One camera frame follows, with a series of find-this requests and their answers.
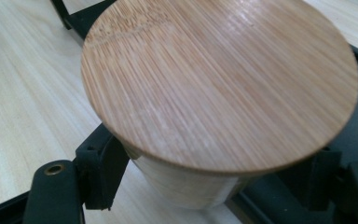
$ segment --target wooden surface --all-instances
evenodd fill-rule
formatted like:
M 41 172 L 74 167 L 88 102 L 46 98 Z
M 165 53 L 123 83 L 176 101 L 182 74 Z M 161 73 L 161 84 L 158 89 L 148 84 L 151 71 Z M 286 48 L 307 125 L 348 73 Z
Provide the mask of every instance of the wooden surface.
M 92 1 L 65 1 L 73 12 Z M 100 123 L 80 76 L 81 47 L 49 1 L 0 0 L 0 203 L 31 187 L 49 161 L 72 160 Z M 224 206 L 190 211 L 162 201 L 130 162 L 110 212 L 87 223 L 240 223 Z
M 297 0 L 118 0 L 89 31 L 82 75 L 132 151 L 220 175 L 315 153 L 358 96 L 344 37 Z
M 358 0 L 305 0 L 320 10 L 358 48 Z

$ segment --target metal grommet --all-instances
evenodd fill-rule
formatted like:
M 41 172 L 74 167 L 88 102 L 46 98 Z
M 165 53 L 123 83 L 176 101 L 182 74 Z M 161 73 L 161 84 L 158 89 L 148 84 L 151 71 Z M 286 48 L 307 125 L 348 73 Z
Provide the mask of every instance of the metal grommet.
M 45 175 L 57 175 L 61 171 L 65 169 L 65 166 L 58 163 L 58 164 L 52 164 L 45 170 Z

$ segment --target round wooden lid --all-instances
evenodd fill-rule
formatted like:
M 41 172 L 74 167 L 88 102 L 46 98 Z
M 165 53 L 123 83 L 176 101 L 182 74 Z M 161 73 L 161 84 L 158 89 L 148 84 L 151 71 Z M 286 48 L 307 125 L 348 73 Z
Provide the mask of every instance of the round wooden lid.
M 118 0 L 89 31 L 82 75 L 120 141 L 220 175 L 310 156 L 339 133 L 358 97 L 349 45 L 297 0 Z

